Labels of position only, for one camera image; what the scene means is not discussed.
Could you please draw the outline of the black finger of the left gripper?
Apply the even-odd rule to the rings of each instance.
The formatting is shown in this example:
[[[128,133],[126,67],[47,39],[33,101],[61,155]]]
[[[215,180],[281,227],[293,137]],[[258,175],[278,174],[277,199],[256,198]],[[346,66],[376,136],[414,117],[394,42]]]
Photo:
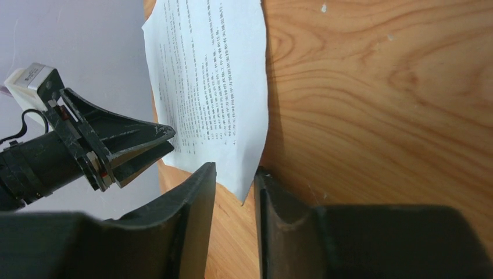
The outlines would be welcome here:
[[[87,101],[70,88],[60,93],[77,118],[77,128],[93,149],[107,158],[162,158],[174,150],[175,130],[110,112]]]
[[[143,171],[148,169],[157,161],[161,160],[161,158],[173,150],[174,147],[172,144],[165,141],[147,149],[129,160],[126,160],[113,170],[116,184],[119,188],[124,188],[135,178],[137,178]]]

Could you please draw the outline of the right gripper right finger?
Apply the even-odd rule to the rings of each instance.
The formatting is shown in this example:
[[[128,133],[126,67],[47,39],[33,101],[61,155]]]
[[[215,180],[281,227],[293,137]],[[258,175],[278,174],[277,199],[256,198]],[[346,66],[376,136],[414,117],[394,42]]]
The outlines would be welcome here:
[[[265,168],[254,178],[262,278],[491,278],[456,209],[303,203]]]

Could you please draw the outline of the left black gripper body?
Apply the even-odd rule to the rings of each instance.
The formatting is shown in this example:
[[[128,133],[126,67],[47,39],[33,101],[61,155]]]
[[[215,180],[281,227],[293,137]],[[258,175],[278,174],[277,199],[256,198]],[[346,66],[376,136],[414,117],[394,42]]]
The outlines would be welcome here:
[[[43,68],[43,71],[40,98],[47,108],[44,116],[92,188],[106,191],[115,178],[110,169],[109,151],[88,120],[88,115],[97,111],[96,106],[65,87],[56,69]]]

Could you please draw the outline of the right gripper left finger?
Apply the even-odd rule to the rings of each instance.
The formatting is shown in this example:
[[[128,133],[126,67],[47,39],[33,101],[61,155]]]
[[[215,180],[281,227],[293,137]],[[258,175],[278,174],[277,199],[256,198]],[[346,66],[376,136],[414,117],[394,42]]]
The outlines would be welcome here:
[[[117,220],[1,214],[2,278],[204,278],[216,166]]]

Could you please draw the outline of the printed paper sheet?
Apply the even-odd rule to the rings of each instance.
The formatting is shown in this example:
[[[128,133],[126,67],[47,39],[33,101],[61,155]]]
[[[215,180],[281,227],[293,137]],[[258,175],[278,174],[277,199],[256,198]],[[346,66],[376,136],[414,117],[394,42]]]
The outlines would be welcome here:
[[[213,162],[246,200],[269,123],[261,1],[157,1],[142,30],[158,121],[176,132],[164,164]]]

